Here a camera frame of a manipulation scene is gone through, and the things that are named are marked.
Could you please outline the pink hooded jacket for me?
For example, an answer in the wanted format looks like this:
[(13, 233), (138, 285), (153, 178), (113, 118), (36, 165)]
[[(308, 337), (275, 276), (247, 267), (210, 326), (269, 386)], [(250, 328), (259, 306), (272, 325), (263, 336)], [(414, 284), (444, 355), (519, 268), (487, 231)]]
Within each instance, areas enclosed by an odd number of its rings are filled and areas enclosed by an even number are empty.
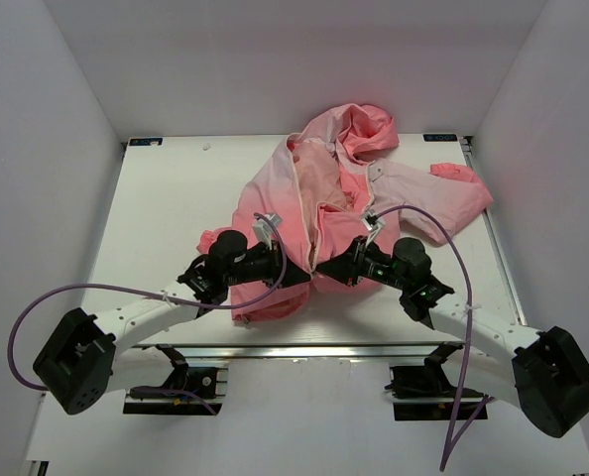
[(256, 214), (278, 214), (289, 258), (311, 279), (270, 296), (261, 283), (233, 287), (233, 320), (288, 317), (306, 305), (313, 291), (354, 294), (376, 289), (369, 280), (348, 287), (315, 271), (365, 234), (362, 217), (368, 211), (386, 214), (375, 242), (389, 253), (401, 236), (402, 223), (443, 245), (492, 203), (488, 188), (466, 166), (442, 163), (423, 172), (384, 158), (384, 152), (399, 143), (395, 120), (386, 111), (346, 104), (322, 113), (278, 144), (242, 189), (231, 226), (255, 245)]

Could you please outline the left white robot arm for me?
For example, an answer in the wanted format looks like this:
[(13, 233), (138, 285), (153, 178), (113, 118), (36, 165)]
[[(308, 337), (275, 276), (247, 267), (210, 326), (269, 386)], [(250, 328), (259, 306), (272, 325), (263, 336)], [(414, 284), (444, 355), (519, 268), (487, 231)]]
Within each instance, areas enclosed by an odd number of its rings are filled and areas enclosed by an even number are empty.
[(181, 395), (189, 372), (183, 355), (169, 344), (142, 341), (214, 310), (233, 287), (257, 284), (260, 300), (267, 300), (309, 280), (278, 241), (249, 246), (242, 233), (225, 231), (159, 294), (95, 314), (69, 311), (33, 369), (70, 416), (118, 390)]

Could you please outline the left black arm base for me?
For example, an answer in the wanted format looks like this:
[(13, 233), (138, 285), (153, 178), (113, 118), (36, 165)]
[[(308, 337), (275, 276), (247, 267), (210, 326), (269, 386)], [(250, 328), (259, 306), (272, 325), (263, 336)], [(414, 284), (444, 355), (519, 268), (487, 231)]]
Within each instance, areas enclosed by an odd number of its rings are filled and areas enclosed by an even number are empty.
[(129, 389), (124, 415), (216, 417), (227, 392), (228, 369), (221, 363), (187, 360), (167, 344), (142, 348), (154, 351), (171, 369), (159, 385), (141, 384)]

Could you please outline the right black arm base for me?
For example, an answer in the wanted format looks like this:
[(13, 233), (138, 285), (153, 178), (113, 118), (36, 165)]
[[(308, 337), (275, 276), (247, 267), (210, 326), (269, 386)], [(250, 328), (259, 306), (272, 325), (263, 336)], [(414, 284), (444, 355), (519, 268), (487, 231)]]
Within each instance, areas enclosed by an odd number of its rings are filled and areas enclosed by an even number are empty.
[(463, 345), (443, 343), (426, 356), (390, 365), (391, 398), (395, 421), (445, 421), (452, 416), (457, 378), (446, 377), (443, 365), (462, 356)]

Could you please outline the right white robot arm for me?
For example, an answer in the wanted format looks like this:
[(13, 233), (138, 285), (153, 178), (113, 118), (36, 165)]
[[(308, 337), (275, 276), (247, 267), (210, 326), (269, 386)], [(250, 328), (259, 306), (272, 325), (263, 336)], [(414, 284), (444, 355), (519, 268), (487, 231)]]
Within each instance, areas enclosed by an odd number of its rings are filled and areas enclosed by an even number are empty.
[(522, 410), (551, 437), (589, 413), (589, 362), (574, 337), (558, 326), (541, 331), (472, 308), (432, 274), (419, 240), (401, 238), (386, 254), (357, 237), (316, 270), (346, 286), (368, 279), (399, 290), (409, 318), (453, 336), (424, 358), (420, 372), (392, 380), (387, 388), (398, 398), (447, 396), (463, 375), (465, 388)]

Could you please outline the right blue corner label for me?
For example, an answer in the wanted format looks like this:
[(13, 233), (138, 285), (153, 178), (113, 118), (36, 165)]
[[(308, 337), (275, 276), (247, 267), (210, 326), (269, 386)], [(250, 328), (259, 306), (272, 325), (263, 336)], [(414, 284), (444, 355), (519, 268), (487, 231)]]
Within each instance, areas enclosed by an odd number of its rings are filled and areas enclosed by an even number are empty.
[(457, 142), (458, 141), (456, 134), (431, 133), (431, 134), (423, 134), (422, 137), (426, 142)]

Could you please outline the blue corner label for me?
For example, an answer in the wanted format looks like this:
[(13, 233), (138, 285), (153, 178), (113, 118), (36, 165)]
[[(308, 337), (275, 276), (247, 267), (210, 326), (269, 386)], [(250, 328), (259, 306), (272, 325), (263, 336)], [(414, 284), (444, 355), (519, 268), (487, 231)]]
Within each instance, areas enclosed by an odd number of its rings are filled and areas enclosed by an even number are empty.
[(431, 133), (431, 134), (423, 134), (422, 137), (426, 142), (457, 142), (458, 141), (456, 134)]
[(162, 137), (149, 138), (131, 138), (128, 142), (129, 147), (158, 147), (163, 143)]

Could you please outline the left blue corner label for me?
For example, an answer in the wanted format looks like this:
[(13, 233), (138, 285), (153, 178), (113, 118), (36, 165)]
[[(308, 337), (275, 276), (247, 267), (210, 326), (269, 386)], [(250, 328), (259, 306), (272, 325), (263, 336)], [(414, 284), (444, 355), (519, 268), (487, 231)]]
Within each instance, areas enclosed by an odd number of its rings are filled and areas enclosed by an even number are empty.
[(158, 147), (163, 143), (162, 137), (149, 138), (131, 138), (128, 142), (129, 147)]

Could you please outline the aluminium front rail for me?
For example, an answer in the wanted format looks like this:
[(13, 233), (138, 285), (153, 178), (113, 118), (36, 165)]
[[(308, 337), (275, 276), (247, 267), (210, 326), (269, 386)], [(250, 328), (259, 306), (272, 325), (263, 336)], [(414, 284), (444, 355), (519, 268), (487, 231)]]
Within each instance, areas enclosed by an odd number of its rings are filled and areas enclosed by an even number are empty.
[(305, 359), (305, 358), (404, 358), (426, 356), (437, 344), (415, 345), (174, 345), (189, 359)]

